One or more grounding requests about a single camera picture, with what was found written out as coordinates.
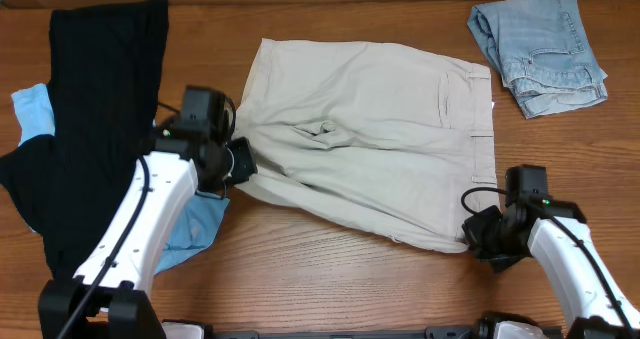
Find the beige khaki shorts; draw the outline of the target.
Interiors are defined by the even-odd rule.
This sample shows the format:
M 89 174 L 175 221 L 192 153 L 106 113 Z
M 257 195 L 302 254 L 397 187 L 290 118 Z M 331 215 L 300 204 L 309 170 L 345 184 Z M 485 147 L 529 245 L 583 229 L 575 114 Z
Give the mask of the beige khaki shorts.
M 498 203 L 491 73 L 395 43 L 261 42 L 236 132 L 257 164 L 242 190 L 443 253 Z

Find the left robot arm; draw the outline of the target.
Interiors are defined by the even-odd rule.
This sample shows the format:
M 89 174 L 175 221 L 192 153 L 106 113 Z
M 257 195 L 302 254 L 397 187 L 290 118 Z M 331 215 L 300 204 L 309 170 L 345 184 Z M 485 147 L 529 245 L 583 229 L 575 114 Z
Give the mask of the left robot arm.
M 224 199 L 257 167 L 235 138 L 236 106 L 223 92 L 186 88 L 140 156 L 109 227 L 70 280 L 51 280 L 38 312 L 45 338 L 211 338 L 211 325 L 159 320 L 150 289 L 180 212 L 193 196 Z

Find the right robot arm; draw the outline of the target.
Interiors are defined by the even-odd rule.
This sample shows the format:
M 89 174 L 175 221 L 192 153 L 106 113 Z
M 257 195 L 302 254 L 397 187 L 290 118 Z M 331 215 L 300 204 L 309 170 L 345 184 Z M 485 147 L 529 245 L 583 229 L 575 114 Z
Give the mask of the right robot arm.
M 639 311 L 600 258 L 574 202 L 554 199 L 542 166 L 506 172 L 504 209 L 472 210 L 462 225 L 473 256 L 502 272 L 526 257 L 543 267 L 570 338 L 636 338 Z

